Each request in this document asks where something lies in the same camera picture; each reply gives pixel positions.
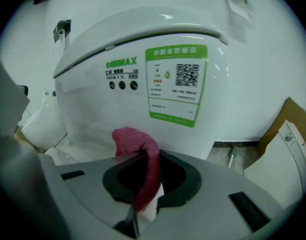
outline wall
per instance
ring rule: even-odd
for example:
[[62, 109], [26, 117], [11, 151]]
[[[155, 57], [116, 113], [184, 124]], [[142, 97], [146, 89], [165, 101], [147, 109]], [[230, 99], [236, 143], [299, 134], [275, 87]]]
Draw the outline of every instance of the wall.
[[229, 36], [228, 101], [220, 141], [258, 140], [287, 97], [306, 110], [306, 32], [283, 0], [249, 0], [251, 22], [234, 14], [227, 0], [51, 0], [24, 3], [0, 39], [2, 63], [18, 84], [29, 86], [39, 108], [42, 90], [62, 54], [52, 31], [71, 19], [70, 41], [94, 23], [139, 6], [174, 6], [209, 18]]

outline gray plastic part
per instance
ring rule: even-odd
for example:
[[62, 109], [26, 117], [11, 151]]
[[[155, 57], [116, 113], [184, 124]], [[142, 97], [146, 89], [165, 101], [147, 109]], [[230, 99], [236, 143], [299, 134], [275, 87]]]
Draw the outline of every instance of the gray plastic part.
[[[252, 230], [229, 199], [230, 194], [237, 192], [244, 192], [269, 219], [282, 210], [271, 196], [231, 169], [184, 154], [170, 153], [200, 172], [201, 188], [183, 206], [160, 208], [157, 218], [142, 233], [141, 239], [247, 237]], [[132, 157], [126, 155], [56, 167], [51, 157], [41, 155], [51, 193], [75, 239], [93, 239], [94, 234], [100, 234], [99, 228], [102, 228], [101, 234], [107, 234], [106, 239], [114, 237], [114, 232], [117, 236], [121, 234], [111, 227], [126, 218], [131, 205], [114, 201], [105, 190], [101, 176], [109, 167]], [[77, 170], [85, 174], [62, 180], [60, 174]]]

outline qr code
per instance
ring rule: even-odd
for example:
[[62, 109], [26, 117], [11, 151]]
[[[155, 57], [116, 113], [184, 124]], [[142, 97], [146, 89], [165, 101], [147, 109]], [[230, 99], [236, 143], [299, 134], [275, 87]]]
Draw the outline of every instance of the qr code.
[[177, 86], [198, 86], [199, 65], [177, 64], [176, 85]]

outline icon symbol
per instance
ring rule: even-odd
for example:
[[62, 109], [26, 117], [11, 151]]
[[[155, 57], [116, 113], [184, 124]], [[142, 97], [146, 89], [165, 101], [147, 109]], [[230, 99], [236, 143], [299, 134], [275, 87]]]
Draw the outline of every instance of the icon symbol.
[[124, 83], [123, 81], [120, 81], [120, 82], [118, 83], [118, 86], [119, 86], [122, 90], [125, 89], [125, 83]]
[[109, 87], [111, 88], [111, 89], [114, 89], [115, 88], [115, 84], [114, 84], [114, 82], [109, 82]]
[[166, 79], [169, 79], [170, 76], [171, 76], [170, 72], [169, 72], [169, 71], [166, 71], [166, 73], [165, 73], [165, 78], [166, 78]]
[[136, 90], [138, 88], [138, 83], [135, 81], [132, 81], [129, 86], [131, 87], [132, 90]]

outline cardboard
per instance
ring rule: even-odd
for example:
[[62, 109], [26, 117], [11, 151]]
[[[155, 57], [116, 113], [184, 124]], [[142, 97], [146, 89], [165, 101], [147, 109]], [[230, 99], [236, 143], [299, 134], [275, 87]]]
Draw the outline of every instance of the cardboard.
[[284, 124], [285, 120], [295, 124], [306, 143], [306, 111], [294, 100], [288, 98], [273, 124], [255, 146], [259, 157], [265, 153], [267, 145], [278, 134], [279, 129]]
[[26, 142], [28, 144], [30, 144], [35, 150], [36, 148], [28, 141], [27, 138], [25, 138], [24, 134], [22, 133], [22, 130], [20, 127], [16, 128], [16, 131], [13, 135], [14, 139], [16, 139], [17, 141], [21, 141], [21, 142]]

